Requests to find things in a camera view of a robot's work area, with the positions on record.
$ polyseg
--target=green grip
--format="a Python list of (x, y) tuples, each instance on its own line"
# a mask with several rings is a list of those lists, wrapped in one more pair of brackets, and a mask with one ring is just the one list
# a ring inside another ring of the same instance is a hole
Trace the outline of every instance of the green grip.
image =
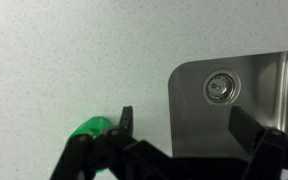
[(93, 138), (98, 137), (102, 130), (105, 128), (110, 127), (112, 124), (111, 122), (106, 119), (105, 117), (96, 116), (92, 117), (91, 119), (85, 121), (82, 125), (80, 125), (68, 138), (69, 141), (73, 136), (80, 135), (80, 134), (88, 134)]

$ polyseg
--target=stainless steel sink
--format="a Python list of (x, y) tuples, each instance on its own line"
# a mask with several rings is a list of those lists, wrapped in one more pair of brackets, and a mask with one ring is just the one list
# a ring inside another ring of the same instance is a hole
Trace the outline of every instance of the stainless steel sink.
[(228, 130), (233, 105), (288, 134), (288, 52), (180, 65), (169, 79), (174, 157), (249, 156)]

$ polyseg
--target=white speckled countertop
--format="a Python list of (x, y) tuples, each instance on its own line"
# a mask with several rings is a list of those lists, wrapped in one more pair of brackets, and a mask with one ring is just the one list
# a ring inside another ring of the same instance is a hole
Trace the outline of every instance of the white speckled countertop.
[(171, 154), (178, 65), (283, 50), (288, 1), (0, 0), (0, 179), (48, 179), (77, 126), (123, 105)]

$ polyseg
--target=black plastic part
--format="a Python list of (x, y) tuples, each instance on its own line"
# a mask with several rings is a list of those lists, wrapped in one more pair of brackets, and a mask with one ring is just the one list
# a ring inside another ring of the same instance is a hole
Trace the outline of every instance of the black plastic part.
[(233, 158), (176, 158), (174, 160), (206, 180), (241, 180), (248, 165), (245, 161)]
[(133, 135), (133, 108), (127, 106), (123, 108), (122, 115), (120, 118), (119, 128), (130, 136)]
[(93, 179), (95, 171), (89, 171), (86, 165), (86, 155), (92, 146), (92, 137), (89, 135), (76, 135), (72, 137), (57, 163), (51, 180), (75, 180), (78, 176)]
[(266, 130), (249, 164), (245, 180), (279, 180), (288, 137), (277, 129)]
[(132, 138), (132, 125), (132, 107), (125, 107), (119, 128), (96, 139), (72, 137), (51, 180), (91, 180), (103, 168), (119, 180), (278, 180), (281, 169), (288, 169), (288, 136), (277, 129), (265, 130), (241, 108), (232, 108), (230, 131), (251, 154), (250, 163), (229, 158), (172, 159), (150, 143)]
[(252, 154), (265, 129), (240, 107), (233, 106), (229, 131), (248, 154)]

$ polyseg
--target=metal bolt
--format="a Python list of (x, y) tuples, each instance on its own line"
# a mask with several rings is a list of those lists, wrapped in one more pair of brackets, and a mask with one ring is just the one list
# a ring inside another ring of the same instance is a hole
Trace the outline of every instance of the metal bolt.
[(207, 84), (207, 95), (213, 102), (225, 102), (234, 92), (234, 82), (229, 75), (218, 74)]
[(274, 135), (276, 135), (276, 136), (282, 135), (282, 133), (281, 133), (280, 131), (278, 131), (278, 130), (273, 130), (272, 133), (273, 133)]
[(86, 138), (86, 136), (84, 135), (84, 136), (81, 136), (78, 140), (79, 141), (85, 141), (87, 138)]
[(114, 129), (114, 130), (112, 130), (111, 131), (111, 135), (112, 136), (116, 136), (116, 135), (118, 135), (120, 132), (119, 132), (119, 130), (117, 130), (117, 129)]

